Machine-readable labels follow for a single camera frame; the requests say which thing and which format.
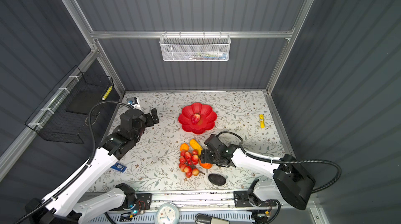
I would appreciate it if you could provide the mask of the black fake avocado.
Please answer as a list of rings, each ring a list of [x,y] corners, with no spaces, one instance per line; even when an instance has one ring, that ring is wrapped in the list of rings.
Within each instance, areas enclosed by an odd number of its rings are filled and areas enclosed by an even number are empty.
[[[223,177],[222,175],[215,174],[215,173],[209,174],[208,180],[210,183],[212,183],[213,185],[217,185],[217,186],[222,186],[222,185],[226,184],[226,178]]]

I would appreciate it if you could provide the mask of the red fake grape bunch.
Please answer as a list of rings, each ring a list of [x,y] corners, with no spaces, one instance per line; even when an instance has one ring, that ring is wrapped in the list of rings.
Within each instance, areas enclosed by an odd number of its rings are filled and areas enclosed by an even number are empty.
[[[197,165],[200,165],[199,155],[196,150],[181,150],[179,158],[179,169],[181,172],[185,173],[187,178],[197,177],[199,175],[204,175]]]

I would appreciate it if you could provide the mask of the red yellow fake peach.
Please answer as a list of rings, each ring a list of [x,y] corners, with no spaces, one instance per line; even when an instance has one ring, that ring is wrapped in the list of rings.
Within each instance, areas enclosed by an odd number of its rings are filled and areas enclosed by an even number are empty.
[[[191,117],[191,122],[194,125],[197,125],[200,120],[201,120],[201,115],[198,114],[198,113],[193,114],[192,117]]]

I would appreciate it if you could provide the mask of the large orange fake orange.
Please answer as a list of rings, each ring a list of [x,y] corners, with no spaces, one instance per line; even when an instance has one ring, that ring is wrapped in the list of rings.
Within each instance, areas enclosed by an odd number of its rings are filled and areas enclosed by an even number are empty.
[[[212,164],[210,164],[210,163],[203,163],[203,162],[201,162],[201,161],[199,161],[199,165],[202,167],[202,168],[204,168],[204,169],[210,169],[210,168],[212,168]]]

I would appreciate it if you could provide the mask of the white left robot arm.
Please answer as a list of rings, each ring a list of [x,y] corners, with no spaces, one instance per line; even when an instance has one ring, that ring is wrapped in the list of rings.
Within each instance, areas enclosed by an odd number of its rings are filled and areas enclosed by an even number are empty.
[[[94,148],[89,159],[51,193],[42,199],[31,200],[26,205],[26,215],[16,223],[29,220],[32,224],[84,224],[113,209],[122,208],[134,214],[146,209],[136,191],[126,183],[88,201],[80,201],[104,172],[136,146],[146,128],[159,123],[155,108],[145,114],[135,100],[116,104],[127,108],[120,116],[116,130],[97,145],[92,124],[94,108],[91,108],[88,126]]]

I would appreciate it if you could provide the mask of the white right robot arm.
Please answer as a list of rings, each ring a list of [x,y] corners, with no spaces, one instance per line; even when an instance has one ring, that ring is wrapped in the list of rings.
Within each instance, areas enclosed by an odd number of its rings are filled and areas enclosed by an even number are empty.
[[[263,202],[283,199],[298,210],[305,210],[310,196],[334,185],[342,174],[341,167],[332,161],[321,159],[297,160],[286,154],[284,157],[269,157],[246,150],[244,141],[239,144],[224,144],[219,138],[221,134],[212,134],[204,144],[201,162],[219,167],[235,167],[252,170],[269,178],[267,183],[260,179],[252,182],[247,191],[247,200],[252,206],[260,206]],[[304,167],[305,164],[329,165],[336,169],[336,174],[326,184],[316,187],[313,175]]]

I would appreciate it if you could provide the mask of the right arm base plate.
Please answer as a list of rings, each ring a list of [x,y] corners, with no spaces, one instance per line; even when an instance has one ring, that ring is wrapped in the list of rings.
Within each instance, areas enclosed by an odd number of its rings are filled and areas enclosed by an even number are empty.
[[[247,207],[276,207],[277,203],[275,200],[261,201],[255,196],[249,196],[247,191],[234,191],[233,192],[235,207],[247,208]]]

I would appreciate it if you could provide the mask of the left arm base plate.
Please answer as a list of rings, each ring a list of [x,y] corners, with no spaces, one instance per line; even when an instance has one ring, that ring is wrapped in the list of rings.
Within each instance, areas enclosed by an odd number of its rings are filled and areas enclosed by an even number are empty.
[[[135,195],[128,196],[122,206],[112,209],[112,211],[126,210],[126,211],[145,211],[150,210],[152,201],[152,194],[150,193],[136,193]]]

